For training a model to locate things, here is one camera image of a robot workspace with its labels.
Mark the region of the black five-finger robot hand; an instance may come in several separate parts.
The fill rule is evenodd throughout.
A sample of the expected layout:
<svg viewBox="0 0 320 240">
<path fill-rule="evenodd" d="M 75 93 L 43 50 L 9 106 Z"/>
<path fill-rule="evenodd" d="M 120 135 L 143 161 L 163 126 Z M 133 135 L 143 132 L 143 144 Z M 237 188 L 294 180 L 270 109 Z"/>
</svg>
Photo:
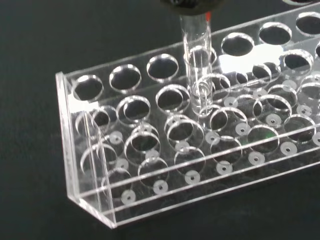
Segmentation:
<svg viewBox="0 0 320 240">
<path fill-rule="evenodd" d="M 171 11 L 183 16 L 196 16 L 210 12 L 215 7 L 214 0 L 160 0 Z"/>
</svg>

